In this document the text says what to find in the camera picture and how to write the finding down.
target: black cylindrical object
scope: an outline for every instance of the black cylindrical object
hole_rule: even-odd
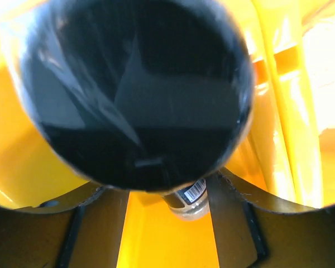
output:
[[[215,0],[53,0],[20,55],[26,112],[104,185],[164,191],[222,166],[252,104],[246,44]]]

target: bottle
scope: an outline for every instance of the bottle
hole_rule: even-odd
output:
[[[194,221],[209,212],[206,181],[204,178],[178,191],[163,195],[171,211],[180,219]]]

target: yellow container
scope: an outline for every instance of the yellow container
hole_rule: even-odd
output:
[[[40,2],[26,1],[0,14],[0,22]],[[302,40],[313,14],[329,1],[218,2],[239,25],[256,72],[252,127],[226,167],[292,202],[314,208],[335,203],[335,129],[318,132]],[[84,183],[54,156],[21,111],[0,54],[0,205],[35,207]],[[118,267],[157,264],[218,267],[210,215],[183,222],[159,196],[131,193]]]

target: yellow plastic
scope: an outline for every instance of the yellow plastic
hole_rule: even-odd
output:
[[[8,21],[41,2],[44,1],[21,1],[15,8],[0,12],[0,22]],[[302,34],[315,13],[320,14],[331,2],[334,4],[335,1],[220,0],[235,18],[245,37],[256,73],[251,130],[226,167],[278,197],[315,208],[335,202],[335,149],[329,149],[332,138],[325,133],[320,136],[319,145]],[[15,39],[5,33],[0,37],[1,49],[7,55],[6,58],[15,58]],[[17,70],[15,62],[11,62],[10,66]],[[42,159],[39,161],[37,158],[35,168],[27,167],[31,172],[25,174],[25,179],[17,177],[16,171],[0,169],[0,204],[11,208],[35,206],[43,198],[38,200],[38,197],[31,195],[51,198],[80,186],[84,181],[72,175],[52,153],[48,153],[47,144],[39,138],[22,113],[8,77],[0,53],[0,156],[5,155],[2,154],[4,151],[14,148],[14,144],[19,144],[19,147],[25,144],[27,148],[33,146],[32,148],[39,148],[36,149],[39,152],[47,150],[45,157],[52,157],[52,165],[57,165],[57,178],[62,178],[63,175],[68,177],[65,186],[60,186],[56,181],[59,186],[47,193],[46,188],[40,187],[40,184],[47,185],[47,181],[42,180],[42,174],[41,180],[37,180],[34,175],[35,169],[44,170],[47,167],[48,164],[44,164]],[[2,108],[4,100],[6,107],[10,108]],[[8,125],[6,122],[9,122],[13,113],[18,119]],[[30,135],[35,138],[25,140]],[[28,161],[20,160],[25,159],[25,154],[10,154],[10,160],[8,156],[0,158],[0,166],[8,165],[8,161],[12,159],[15,159],[13,162],[17,163],[17,167]],[[19,178],[20,187],[15,178]],[[35,191],[24,189],[24,185],[32,188],[35,183]],[[139,200],[142,204],[154,204],[147,201],[149,199]]]
[[[0,205],[37,207],[82,186],[23,112],[0,53]]]
[[[22,1],[0,13],[0,22],[41,2]],[[290,201],[335,203],[335,129],[318,133],[302,43],[315,12],[335,1],[220,2],[239,24],[256,73],[251,131],[226,167]],[[83,183],[21,111],[0,54],[0,205],[34,207]],[[217,268],[210,215],[183,222],[158,195],[131,193],[117,267]]]
[[[324,205],[335,203],[335,1],[331,4],[303,36],[319,132]]]
[[[142,204],[131,193],[117,268],[218,268],[210,214],[194,222],[174,216],[161,198]]]

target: barcode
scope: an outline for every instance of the barcode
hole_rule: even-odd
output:
[[[191,203],[193,203],[203,194],[205,189],[206,189],[205,179],[199,179],[198,181],[195,182],[194,185],[191,186],[189,190],[187,190],[184,193],[184,195]]]

